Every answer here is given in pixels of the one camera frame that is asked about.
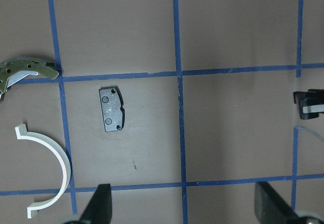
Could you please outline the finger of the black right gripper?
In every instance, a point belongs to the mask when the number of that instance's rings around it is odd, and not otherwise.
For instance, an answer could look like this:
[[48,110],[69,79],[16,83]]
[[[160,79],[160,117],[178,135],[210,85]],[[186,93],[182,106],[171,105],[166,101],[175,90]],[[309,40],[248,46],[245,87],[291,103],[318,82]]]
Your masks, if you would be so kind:
[[323,223],[317,214],[294,211],[268,182],[255,183],[254,213],[259,223]]

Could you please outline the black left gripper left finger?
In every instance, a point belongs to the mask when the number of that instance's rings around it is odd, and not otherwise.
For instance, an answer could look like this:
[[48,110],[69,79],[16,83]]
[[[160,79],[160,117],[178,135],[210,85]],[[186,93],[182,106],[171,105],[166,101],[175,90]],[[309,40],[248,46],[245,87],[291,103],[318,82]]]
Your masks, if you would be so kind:
[[62,223],[109,224],[112,220],[112,193],[110,184],[98,185],[85,210],[78,219]]

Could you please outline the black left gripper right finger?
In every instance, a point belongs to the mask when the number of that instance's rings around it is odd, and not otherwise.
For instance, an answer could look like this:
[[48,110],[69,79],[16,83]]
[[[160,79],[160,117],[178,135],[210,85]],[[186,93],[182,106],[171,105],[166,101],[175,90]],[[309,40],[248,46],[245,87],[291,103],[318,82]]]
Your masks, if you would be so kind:
[[295,91],[293,99],[298,106],[300,119],[315,119],[323,114],[323,89]]

